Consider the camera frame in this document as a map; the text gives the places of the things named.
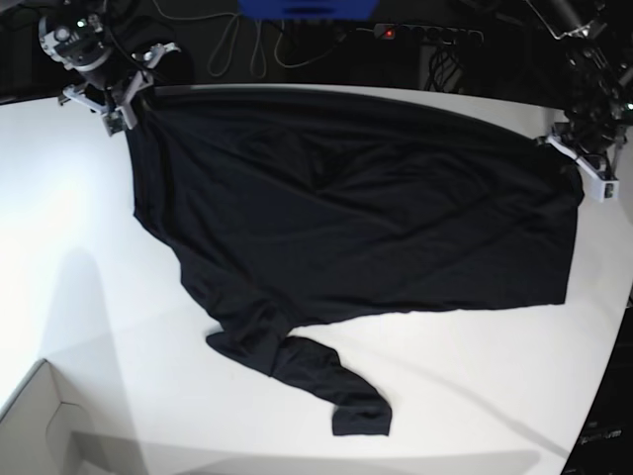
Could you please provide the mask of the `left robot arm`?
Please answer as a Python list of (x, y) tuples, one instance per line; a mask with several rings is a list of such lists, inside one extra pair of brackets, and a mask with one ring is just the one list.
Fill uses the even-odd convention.
[(632, 128), (632, 3), (527, 1), (542, 28), (526, 67), (560, 102), (562, 143), (591, 161), (615, 166)]

